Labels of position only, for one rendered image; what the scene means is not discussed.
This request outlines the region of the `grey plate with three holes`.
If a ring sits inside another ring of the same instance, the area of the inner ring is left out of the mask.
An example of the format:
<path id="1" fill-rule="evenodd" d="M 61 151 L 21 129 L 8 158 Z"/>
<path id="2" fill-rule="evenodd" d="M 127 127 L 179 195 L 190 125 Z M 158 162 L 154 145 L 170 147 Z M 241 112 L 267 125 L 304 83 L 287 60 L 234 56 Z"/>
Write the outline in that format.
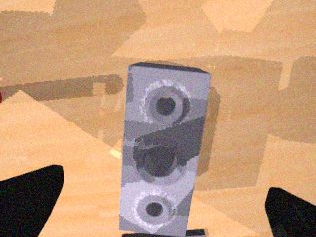
<path id="1" fill-rule="evenodd" d="M 186 66 L 129 65 L 119 231 L 186 236 L 211 76 Z"/>

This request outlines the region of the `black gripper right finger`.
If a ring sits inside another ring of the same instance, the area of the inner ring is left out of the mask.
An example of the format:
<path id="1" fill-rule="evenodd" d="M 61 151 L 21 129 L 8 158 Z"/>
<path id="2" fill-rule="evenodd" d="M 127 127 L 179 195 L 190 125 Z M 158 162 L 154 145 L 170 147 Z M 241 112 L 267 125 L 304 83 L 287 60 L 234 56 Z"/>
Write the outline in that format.
<path id="1" fill-rule="evenodd" d="M 280 187 L 271 187 L 264 200 L 274 237 L 316 237 L 316 206 Z"/>

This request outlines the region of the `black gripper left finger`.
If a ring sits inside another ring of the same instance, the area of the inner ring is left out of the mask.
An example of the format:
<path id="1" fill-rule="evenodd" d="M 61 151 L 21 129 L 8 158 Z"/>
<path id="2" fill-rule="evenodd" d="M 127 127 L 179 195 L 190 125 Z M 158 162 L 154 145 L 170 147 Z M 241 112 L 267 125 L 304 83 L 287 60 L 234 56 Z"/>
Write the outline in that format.
<path id="1" fill-rule="evenodd" d="M 37 237 L 64 187 L 60 164 L 0 182 L 0 237 Z"/>

